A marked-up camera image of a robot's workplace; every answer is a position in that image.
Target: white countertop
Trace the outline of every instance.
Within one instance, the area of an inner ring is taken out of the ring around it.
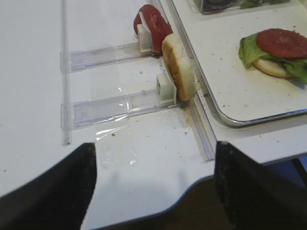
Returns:
[[[60,7],[60,0],[0,1],[4,38],[0,41],[0,196],[39,176],[82,143],[96,139],[99,128],[93,126],[72,131],[72,144],[62,146]],[[169,10],[165,11],[173,24]],[[72,100],[88,100],[88,91],[73,90],[85,87],[81,78],[86,71],[78,74],[71,82]],[[210,103],[203,102],[216,138],[231,141],[259,162],[294,157],[307,150],[306,116],[233,130],[210,112]],[[178,119],[169,119],[169,113]],[[180,109],[131,118],[133,135],[129,139],[137,153],[132,165],[106,169],[101,153],[97,154],[98,179],[82,229],[161,212],[199,179],[212,176],[214,162],[203,162],[193,132],[181,126],[181,119]],[[179,130],[173,139],[174,127]],[[187,147],[178,145],[183,138]]]

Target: lettuce leaf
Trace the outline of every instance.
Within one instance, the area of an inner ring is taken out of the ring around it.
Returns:
[[[270,55],[257,45],[257,34],[242,38],[240,41],[239,57],[245,68],[250,68],[258,58],[273,60],[307,84],[307,59],[289,60]]]

